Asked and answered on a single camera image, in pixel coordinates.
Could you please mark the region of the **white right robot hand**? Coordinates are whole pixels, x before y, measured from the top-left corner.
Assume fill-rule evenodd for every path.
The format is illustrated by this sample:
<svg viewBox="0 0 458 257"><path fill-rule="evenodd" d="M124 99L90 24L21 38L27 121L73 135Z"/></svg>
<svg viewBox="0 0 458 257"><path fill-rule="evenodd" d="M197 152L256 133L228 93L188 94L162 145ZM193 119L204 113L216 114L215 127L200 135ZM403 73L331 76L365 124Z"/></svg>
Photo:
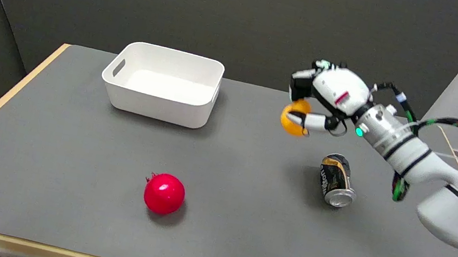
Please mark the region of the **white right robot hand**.
<svg viewBox="0 0 458 257"><path fill-rule="evenodd" d="M374 105L372 92L361 77L325 59L292 73L290 79L291 103L283 109L280 120L292 135L308 136L311 131L345 135L345 121L357 121Z"/></svg>

